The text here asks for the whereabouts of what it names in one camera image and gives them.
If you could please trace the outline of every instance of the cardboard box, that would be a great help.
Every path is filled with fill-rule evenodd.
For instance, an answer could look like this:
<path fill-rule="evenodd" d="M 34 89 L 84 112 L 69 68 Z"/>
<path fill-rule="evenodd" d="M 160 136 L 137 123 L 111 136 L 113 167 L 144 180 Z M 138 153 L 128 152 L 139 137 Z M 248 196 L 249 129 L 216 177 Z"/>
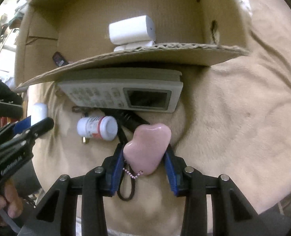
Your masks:
<path fill-rule="evenodd" d="M 157 45 L 114 53 L 108 25 L 141 15 L 154 21 Z M 119 63 L 210 66 L 246 55 L 247 35 L 237 0 L 32 0 L 20 28 L 15 78 L 23 87 Z M 57 68 L 56 51 L 73 63 Z"/>

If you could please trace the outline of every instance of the white cylindrical object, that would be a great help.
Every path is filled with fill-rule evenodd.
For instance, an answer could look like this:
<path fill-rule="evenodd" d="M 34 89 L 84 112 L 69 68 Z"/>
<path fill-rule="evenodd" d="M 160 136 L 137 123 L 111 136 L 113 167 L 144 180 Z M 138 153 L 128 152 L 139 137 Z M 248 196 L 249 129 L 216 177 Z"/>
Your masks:
<path fill-rule="evenodd" d="M 35 103 L 32 106 L 31 126 L 48 117 L 48 106 L 43 103 Z"/>
<path fill-rule="evenodd" d="M 110 41 L 122 45 L 140 41 L 155 41 L 155 26 L 146 15 L 109 24 Z"/>
<path fill-rule="evenodd" d="M 118 125 L 112 116 L 84 117 L 78 121 L 77 131 L 82 137 L 111 141 L 117 135 Z"/>
<path fill-rule="evenodd" d="M 154 44 L 155 44 L 154 41 L 133 42 L 133 43 L 128 43 L 126 45 L 117 46 L 116 48 L 114 48 L 114 52 L 128 50 L 128 49 L 135 49 L 138 47 L 150 47 L 150 46 L 153 46 Z"/>

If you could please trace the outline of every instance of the human hand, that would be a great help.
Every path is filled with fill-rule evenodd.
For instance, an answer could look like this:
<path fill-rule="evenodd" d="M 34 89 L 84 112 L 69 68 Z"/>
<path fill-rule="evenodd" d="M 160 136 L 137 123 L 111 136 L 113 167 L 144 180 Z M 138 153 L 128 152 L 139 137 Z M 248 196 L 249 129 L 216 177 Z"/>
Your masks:
<path fill-rule="evenodd" d="M 12 180 L 4 184 L 4 197 L 0 195 L 0 209 L 8 205 L 7 213 L 11 218 L 17 218 L 23 211 L 22 200 L 18 196 Z M 0 216 L 0 226 L 6 226 L 6 223 Z"/>

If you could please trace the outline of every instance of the white pill bottle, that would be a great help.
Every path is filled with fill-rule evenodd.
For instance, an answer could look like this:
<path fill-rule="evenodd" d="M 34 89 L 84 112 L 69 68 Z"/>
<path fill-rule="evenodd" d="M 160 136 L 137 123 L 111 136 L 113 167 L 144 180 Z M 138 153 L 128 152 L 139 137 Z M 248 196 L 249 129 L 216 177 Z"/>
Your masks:
<path fill-rule="evenodd" d="M 84 117 L 78 121 L 77 131 L 82 137 L 112 141 L 117 135 L 118 125 L 112 116 Z"/>

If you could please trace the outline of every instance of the bottle label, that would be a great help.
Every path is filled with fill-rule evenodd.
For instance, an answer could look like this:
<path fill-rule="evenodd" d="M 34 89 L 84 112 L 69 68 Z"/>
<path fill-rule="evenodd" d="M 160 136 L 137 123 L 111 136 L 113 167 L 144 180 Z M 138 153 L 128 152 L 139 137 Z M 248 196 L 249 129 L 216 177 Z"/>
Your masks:
<path fill-rule="evenodd" d="M 86 132 L 94 138 L 102 138 L 99 126 L 104 116 L 90 118 L 86 124 Z"/>

